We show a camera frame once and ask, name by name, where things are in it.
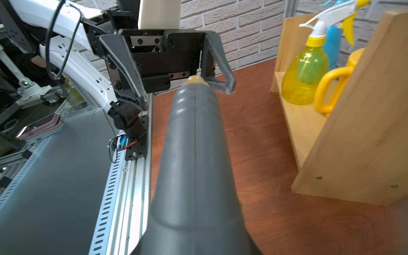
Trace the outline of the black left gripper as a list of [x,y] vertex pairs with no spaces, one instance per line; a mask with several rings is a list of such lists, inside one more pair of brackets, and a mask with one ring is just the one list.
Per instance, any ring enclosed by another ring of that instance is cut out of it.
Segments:
[[[118,101],[148,110],[148,93],[168,90],[173,80],[197,74],[213,89],[232,94],[236,79],[225,56],[221,37],[212,31],[191,29],[123,29],[101,35],[99,42],[118,79],[112,81]],[[225,81],[216,79],[218,66]]]

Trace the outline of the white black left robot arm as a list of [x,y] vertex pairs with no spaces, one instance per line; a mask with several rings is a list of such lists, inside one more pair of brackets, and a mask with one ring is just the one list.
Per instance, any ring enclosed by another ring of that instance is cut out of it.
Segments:
[[65,74],[80,85],[133,140],[145,134],[139,113],[148,94],[173,80],[234,91],[220,36],[181,29],[180,15],[180,1],[118,1],[106,11],[71,1],[1,2],[9,38],[43,57],[51,79]]

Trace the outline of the light blue spray bottle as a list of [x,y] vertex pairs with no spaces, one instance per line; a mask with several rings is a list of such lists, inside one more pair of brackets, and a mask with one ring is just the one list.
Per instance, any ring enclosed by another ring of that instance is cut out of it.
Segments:
[[339,60],[339,54],[341,49],[341,41],[343,30],[341,28],[343,20],[335,23],[333,26],[330,26],[326,30],[326,42],[323,46],[326,54],[329,58],[329,70],[336,68],[337,62]]

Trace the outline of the blue pressure sprayer orange trigger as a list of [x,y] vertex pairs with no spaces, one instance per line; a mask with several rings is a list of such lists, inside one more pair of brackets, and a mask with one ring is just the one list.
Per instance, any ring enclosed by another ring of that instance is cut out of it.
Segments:
[[174,95],[147,228],[133,254],[260,254],[245,228],[218,98],[200,76]]

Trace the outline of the yellow spray bottle white head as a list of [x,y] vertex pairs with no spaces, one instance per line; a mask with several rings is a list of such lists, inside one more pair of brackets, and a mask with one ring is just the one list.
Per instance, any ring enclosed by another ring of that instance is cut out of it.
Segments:
[[353,22],[357,9],[368,5],[369,1],[346,1],[317,14],[299,27],[312,29],[306,47],[291,62],[282,82],[282,97],[295,105],[313,103],[317,87],[322,77],[329,72],[329,57],[323,46],[327,39],[327,29],[335,26],[350,45],[354,45]]

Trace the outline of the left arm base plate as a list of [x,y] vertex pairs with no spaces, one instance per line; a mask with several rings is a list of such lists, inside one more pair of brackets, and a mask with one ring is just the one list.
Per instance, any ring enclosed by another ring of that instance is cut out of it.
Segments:
[[148,115],[139,116],[134,125],[125,131],[128,145],[125,150],[125,160],[136,160],[147,156]]

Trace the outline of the yellow watering can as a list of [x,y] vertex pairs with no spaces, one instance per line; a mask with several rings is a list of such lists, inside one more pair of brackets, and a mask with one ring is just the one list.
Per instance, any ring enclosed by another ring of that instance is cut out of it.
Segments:
[[322,77],[313,102],[317,112],[327,118],[330,116],[364,50],[365,48],[354,51],[345,67],[333,69]]

